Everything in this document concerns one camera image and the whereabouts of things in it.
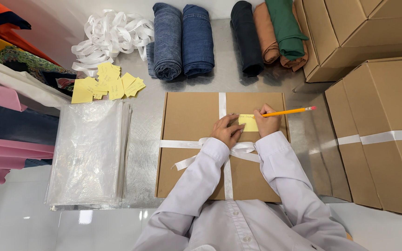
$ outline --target rolled green shirt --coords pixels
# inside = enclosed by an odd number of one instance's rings
[[[308,40],[293,14],[292,0],[266,0],[280,54],[293,61],[305,55],[302,40]]]

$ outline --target shirt cuff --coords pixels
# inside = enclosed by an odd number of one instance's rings
[[[257,148],[258,154],[261,158],[268,157],[273,153],[290,146],[291,144],[289,144],[281,131],[272,133],[255,142],[255,147]]]
[[[229,154],[231,153],[227,145],[216,138],[208,138],[204,142],[201,151],[212,156],[213,158],[221,162],[221,164],[226,162]]]

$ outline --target hand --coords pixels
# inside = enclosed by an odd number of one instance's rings
[[[227,145],[229,149],[231,149],[235,143],[237,143],[238,138],[244,129],[244,124],[242,125],[232,125],[227,127],[229,122],[233,119],[238,118],[239,114],[229,114],[222,117],[214,124],[214,129],[212,131],[211,137],[215,139],[221,140],[223,143]]]
[[[257,121],[258,131],[260,137],[268,136],[276,131],[280,130],[280,124],[282,122],[282,115],[263,117],[262,114],[276,112],[268,104],[264,104],[263,107],[254,110],[255,121]]]

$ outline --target pile of sticky notes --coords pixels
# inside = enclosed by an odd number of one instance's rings
[[[109,100],[136,96],[137,92],[145,87],[143,79],[135,78],[130,73],[120,77],[120,67],[110,62],[101,63],[98,68],[98,81],[92,77],[76,79],[72,94],[72,104],[91,102],[94,99],[103,99],[104,95]]]
[[[254,119],[254,114],[240,114],[238,117],[238,124],[244,124],[243,132],[258,132],[257,121]]]

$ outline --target person's left hand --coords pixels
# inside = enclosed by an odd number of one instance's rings
[[[229,122],[233,119],[238,118],[239,114],[229,114],[222,117],[214,124],[214,129],[212,131],[213,138],[221,140],[223,143],[227,145],[229,149],[231,149],[235,143],[237,143],[238,138],[243,132],[245,124],[241,125],[232,125],[227,127]]]

